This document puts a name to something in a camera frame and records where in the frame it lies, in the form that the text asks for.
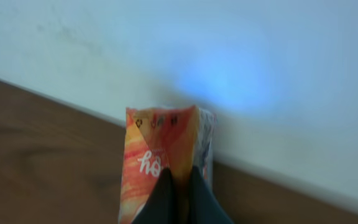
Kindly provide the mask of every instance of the colorful packaging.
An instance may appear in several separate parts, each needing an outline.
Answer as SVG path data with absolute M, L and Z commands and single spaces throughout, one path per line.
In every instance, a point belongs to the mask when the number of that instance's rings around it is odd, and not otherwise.
M 211 186 L 214 114 L 186 109 L 127 108 L 119 223 L 130 223 L 142 210 L 163 168 L 169 167 L 182 195 L 193 166 Z

